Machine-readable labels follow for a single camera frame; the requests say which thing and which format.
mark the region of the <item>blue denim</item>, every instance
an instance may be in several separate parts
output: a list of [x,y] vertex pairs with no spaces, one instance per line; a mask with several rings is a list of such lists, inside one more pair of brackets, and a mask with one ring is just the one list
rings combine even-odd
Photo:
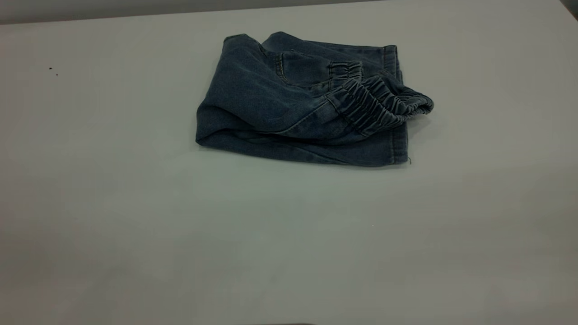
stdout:
[[407,161],[406,121],[431,99],[403,85],[397,48],[225,39],[197,143],[252,156],[383,166]]

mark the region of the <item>elastic waistband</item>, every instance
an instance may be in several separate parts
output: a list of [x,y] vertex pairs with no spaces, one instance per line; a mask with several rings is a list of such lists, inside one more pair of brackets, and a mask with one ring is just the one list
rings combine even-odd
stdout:
[[363,68],[361,61],[332,61],[329,64],[330,79],[355,79],[361,80]]
[[363,136],[392,129],[434,108],[429,97],[400,84],[394,94],[381,76],[347,80],[325,97]]

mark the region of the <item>elastic cuff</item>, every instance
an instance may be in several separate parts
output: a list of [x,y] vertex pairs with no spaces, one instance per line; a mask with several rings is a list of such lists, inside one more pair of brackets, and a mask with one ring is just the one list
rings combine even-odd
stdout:
[[327,100],[363,136],[395,128],[434,107],[429,97],[404,86],[394,95],[379,76],[348,80],[327,94]]

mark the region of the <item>denim fabric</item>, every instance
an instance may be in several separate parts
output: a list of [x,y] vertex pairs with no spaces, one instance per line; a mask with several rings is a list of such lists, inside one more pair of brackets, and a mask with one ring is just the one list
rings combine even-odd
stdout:
[[431,99],[403,85],[397,48],[225,39],[197,142],[252,156],[382,166],[407,161],[406,121]]

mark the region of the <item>jeans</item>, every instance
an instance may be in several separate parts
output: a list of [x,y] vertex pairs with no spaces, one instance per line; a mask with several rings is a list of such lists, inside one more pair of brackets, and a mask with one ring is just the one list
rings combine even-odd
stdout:
[[406,86],[397,48],[300,40],[278,32],[263,44],[225,39],[197,143],[252,156],[383,166],[407,157],[406,121],[431,112]]

